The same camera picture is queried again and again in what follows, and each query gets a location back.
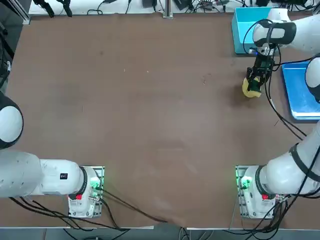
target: green led light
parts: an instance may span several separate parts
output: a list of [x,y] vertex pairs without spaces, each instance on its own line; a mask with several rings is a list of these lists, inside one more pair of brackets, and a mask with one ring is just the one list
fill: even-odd
[[244,176],[241,179],[241,185],[242,185],[242,189],[248,189],[250,186],[250,182],[252,181],[252,177],[250,176]]

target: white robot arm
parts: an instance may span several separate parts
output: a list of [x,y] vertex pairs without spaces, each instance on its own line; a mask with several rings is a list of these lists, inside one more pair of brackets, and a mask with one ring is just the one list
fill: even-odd
[[290,21],[286,8],[272,8],[267,17],[255,26],[253,42],[258,51],[269,47],[269,43],[290,47],[314,55],[305,72],[309,91],[317,102],[320,100],[320,15],[312,15]]
[[[315,100],[320,100],[320,15],[290,21],[288,10],[273,8],[268,19],[257,24],[253,40],[258,51],[278,44],[316,54],[309,62],[305,81]],[[297,194],[320,146],[320,121],[302,142],[267,165],[250,166],[241,181],[250,218],[263,218],[275,204],[275,195]],[[300,194],[314,193],[320,187],[320,156],[303,185]]]
[[22,135],[24,119],[17,104],[0,91],[0,198],[28,195],[67,195],[74,218],[101,215],[103,168],[78,166],[63,159],[8,150]]

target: brown table surface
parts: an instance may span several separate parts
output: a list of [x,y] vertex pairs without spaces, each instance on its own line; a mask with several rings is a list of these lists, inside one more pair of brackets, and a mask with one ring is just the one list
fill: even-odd
[[[265,94],[244,97],[254,58],[235,55],[232,17],[33,18],[23,27],[7,90],[24,114],[13,148],[104,165],[105,188],[150,215],[179,226],[228,228],[235,165],[266,164],[297,142]],[[305,57],[282,51],[283,61]],[[273,101],[289,117],[280,70],[272,82]],[[307,133],[313,126],[299,124]],[[65,196],[36,199],[67,212]],[[319,228],[317,203],[299,199],[281,227]],[[2,227],[65,226],[8,199],[0,205]],[[110,207],[120,226],[155,224],[113,201]],[[96,221],[110,225],[107,211]],[[244,220],[245,227],[255,223]],[[232,227],[241,228],[238,207]]]

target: blue bin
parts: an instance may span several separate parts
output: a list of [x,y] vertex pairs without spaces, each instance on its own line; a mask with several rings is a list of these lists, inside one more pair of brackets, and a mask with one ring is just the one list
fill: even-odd
[[232,35],[234,51],[236,54],[245,54],[244,47],[248,52],[250,48],[255,48],[253,41],[254,27],[245,34],[248,29],[257,21],[266,19],[272,7],[237,7],[232,19]]

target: mounting plate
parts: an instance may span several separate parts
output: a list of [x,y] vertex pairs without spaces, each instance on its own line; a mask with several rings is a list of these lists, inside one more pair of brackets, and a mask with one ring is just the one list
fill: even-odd
[[244,193],[241,188],[241,179],[245,175],[246,170],[251,167],[251,165],[236,165],[235,166],[235,178],[236,178],[236,187],[238,190],[238,203],[240,207],[240,215],[244,218],[249,218],[249,213],[247,210],[246,200]]

